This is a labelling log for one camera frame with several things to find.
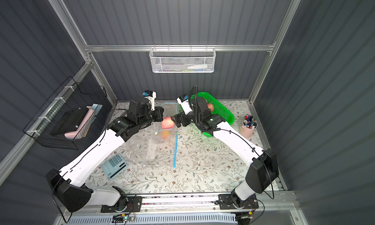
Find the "pink peach with leaf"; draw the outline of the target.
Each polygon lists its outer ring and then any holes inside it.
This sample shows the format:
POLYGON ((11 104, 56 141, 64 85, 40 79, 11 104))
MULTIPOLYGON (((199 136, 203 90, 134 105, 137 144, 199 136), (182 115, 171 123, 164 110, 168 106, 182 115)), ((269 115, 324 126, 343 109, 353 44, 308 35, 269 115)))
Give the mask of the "pink peach with leaf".
POLYGON ((170 129, 175 127, 175 123, 171 119, 171 117, 165 117, 161 122, 162 129, 170 129))

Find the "orange red peach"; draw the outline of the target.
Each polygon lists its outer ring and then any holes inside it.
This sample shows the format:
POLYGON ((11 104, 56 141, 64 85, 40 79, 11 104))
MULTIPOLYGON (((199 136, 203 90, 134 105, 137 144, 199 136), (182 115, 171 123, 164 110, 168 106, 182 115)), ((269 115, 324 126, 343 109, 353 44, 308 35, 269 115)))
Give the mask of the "orange red peach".
POLYGON ((160 136, 161 136, 162 140, 165 140, 166 138, 168 138, 170 136, 170 131, 169 130, 162 130, 160 136))

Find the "clear zip-top bag blue zipper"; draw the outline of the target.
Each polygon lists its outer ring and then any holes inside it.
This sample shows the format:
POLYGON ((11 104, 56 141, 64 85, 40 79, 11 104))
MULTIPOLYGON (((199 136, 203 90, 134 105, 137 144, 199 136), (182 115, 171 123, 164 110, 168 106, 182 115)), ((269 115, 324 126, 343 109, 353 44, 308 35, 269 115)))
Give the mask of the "clear zip-top bag blue zipper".
MULTIPOLYGON (((157 102, 164 108, 163 117, 172 117, 182 111, 177 102, 157 102)), ((162 129, 161 122, 154 122, 140 130, 120 148, 120 154, 130 165, 143 167, 172 166, 174 162, 175 140, 178 128, 162 129), (170 136, 161 139, 161 131, 169 130, 170 136)))

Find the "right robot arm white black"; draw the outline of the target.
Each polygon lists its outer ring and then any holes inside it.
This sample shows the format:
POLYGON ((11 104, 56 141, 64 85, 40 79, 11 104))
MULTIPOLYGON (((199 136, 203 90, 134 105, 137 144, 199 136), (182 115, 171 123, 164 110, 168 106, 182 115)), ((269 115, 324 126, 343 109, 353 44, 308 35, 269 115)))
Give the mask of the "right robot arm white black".
POLYGON ((279 177, 276 154, 240 135, 222 116, 211 112, 204 98, 183 95, 177 98, 177 102, 183 110, 171 118, 177 127, 195 124, 201 132, 226 144, 248 167, 245 179, 231 193, 234 206, 242 207, 251 196, 263 193, 279 177))

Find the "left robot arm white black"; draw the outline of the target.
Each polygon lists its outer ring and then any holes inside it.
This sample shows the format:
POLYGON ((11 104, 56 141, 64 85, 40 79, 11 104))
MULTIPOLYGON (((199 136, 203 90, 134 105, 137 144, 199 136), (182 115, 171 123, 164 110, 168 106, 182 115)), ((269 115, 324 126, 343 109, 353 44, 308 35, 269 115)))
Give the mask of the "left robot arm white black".
POLYGON ((69 212, 91 205, 125 207, 127 195, 119 187, 86 186, 85 182, 105 158, 134 134, 149 127, 152 122, 161 122, 163 112, 164 109, 157 106, 142 117, 132 119, 127 113, 126 116, 115 118, 81 155, 60 170, 52 169, 47 173, 52 198, 58 199, 69 212))

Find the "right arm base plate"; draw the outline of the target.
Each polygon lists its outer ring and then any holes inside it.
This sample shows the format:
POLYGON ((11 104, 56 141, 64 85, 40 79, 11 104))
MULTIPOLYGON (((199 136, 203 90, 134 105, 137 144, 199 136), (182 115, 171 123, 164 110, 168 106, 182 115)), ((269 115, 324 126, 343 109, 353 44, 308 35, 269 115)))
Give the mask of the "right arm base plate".
POLYGON ((219 194, 218 202, 221 210, 256 210, 259 208, 255 195, 252 195, 246 200, 241 200, 235 194, 219 194))

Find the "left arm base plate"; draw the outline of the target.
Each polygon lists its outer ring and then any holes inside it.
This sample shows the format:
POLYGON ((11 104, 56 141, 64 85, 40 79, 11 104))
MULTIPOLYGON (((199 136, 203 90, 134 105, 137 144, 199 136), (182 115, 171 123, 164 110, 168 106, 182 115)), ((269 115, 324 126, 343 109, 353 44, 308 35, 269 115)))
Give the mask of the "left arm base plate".
POLYGON ((103 205, 101 213, 132 213, 140 212, 143 198, 141 196, 122 196, 119 201, 113 205, 103 205))

